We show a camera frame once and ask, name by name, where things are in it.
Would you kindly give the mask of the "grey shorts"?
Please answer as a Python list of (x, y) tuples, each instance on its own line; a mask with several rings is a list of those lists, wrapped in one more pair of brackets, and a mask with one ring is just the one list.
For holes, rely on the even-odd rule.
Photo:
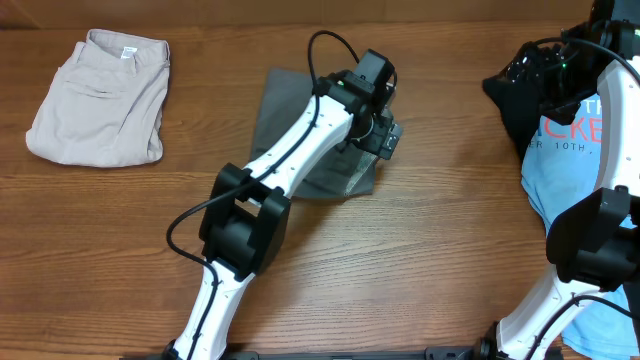
[[(250, 159), (271, 148), (295, 123), (311, 96), (306, 74), (280, 68), (269, 70), (258, 112)], [(354, 145), (340, 144), (326, 153), (297, 187), (304, 199), (342, 199), (374, 191), (378, 158)]]

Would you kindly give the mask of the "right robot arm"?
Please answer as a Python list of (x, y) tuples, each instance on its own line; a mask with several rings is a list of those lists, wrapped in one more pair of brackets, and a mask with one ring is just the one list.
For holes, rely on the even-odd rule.
[(523, 44), (482, 87), (519, 152), (541, 117), (569, 125), (582, 100), (593, 94), (601, 99), (593, 192), (553, 221), (545, 274), (473, 352), (476, 359), (558, 358), (548, 348), (575, 317), (639, 278), (638, 2), (594, 2), (587, 22)]

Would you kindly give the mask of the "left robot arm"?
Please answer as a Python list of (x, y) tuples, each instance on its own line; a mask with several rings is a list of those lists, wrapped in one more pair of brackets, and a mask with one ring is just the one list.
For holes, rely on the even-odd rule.
[(402, 134), (388, 109), (395, 80), (392, 63), (367, 51), (354, 70), (317, 79), (303, 113), (263, 155), (219, 172), (209, 200), (187, 212), (204, 213), (196, 260), (203, 278), (184, 331), (162, 358), (223, 357), (242, 296), (284, 240), (292, 196), (332, 148), (352, 144), (375, 159), (391, 158)]

